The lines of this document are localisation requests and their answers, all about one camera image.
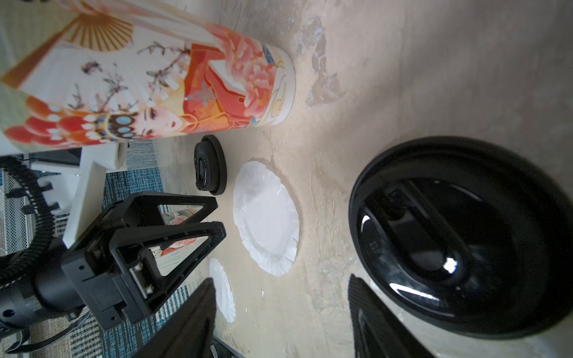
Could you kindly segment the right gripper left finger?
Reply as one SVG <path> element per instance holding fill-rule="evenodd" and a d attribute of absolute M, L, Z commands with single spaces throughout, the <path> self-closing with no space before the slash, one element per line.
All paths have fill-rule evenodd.
<path fill-rule="evenodd" d="M 207 278 L 135 356 L 211 357 L 215 320 L 216 288 Z"/>

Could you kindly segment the white leak-proof paper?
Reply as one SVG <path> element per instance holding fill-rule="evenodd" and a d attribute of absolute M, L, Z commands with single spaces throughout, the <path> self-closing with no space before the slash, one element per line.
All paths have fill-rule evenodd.
<path fill-rule="evenodd" d="M 292 268 L 300 221 L 281 179 L 258 161 L 245 163 L 233 192 L 234 224 L 243 246 L 260 269 L 280 277 Z"/>
<path fill-rule="evenodd" d="M 212 258 L 209 266 L 210 278 L 216 290 L 216 305 L 226 322 L 233 323 L 237 317 L 234 295 L 230 280 L 221 262 Z"/>

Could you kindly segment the paper milk tea cup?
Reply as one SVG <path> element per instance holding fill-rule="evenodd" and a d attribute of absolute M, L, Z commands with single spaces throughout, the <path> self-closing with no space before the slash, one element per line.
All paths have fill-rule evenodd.
<path fill-rule="evenodd" d="M 149 224 L 151 226 L 176 226 L 183 224 L 186 220 L 194 217 L 203 207 L 199 204 L 160 204 L 153 207 Z M 170 233 L 167 237 L 170 243 L 161 243 L 150 247 L 153 257 L 158 259 L 166 257 L 179 249 L 195 250 L 203 242 L 209 239 L 207 234 Z"/>
<path fill-rule="evenodd" d="M 283 50 L 162 1 L 3 1 L 1 153 L 277 125 Z"/>

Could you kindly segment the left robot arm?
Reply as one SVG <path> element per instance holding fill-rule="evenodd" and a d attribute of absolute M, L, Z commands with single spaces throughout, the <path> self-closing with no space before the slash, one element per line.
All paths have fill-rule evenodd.
<path fill-rule="evenodd" d="M 207 196 L 140 192 L 103 210 L 72 244 L 56 237 L 53 206 L 34 172 L 18 158 L 1 159 L 16 181 L 9 198 L 28 199 L 34 216 L 26 249 L 1 258 L 1 337 L 20 340 L 9 354 L 39 351 L 95 319 L 108 331 L 157 313 L 226 236 L 208 222 Z"/>

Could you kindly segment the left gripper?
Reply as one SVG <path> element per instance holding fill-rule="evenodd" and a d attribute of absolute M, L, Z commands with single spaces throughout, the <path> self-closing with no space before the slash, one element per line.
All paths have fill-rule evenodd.
<path fill-rule="evenodd" d="M 199 204 L 194 217 L 176 226 L 151 226 L 153 207 Z M 61 268 L 100 328 L 135 324 L 153 316 L 226 237 L 221 222 L 205 219 L 218 207 L 214 197 L 142 192 L 104 211 L 65 251 Z M 150 247 L 170 243 L 170 233 L 207 234 L 195 250 L 179 249 L 158 259 Z"/>

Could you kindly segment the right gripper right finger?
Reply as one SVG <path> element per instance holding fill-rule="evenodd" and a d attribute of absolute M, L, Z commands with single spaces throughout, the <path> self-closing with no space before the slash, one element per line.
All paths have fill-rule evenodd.
<path fill-rule="evenodd" d="M 356 357 L 433 356 L 355 275 L 349 280 L 348 299 Z"/>

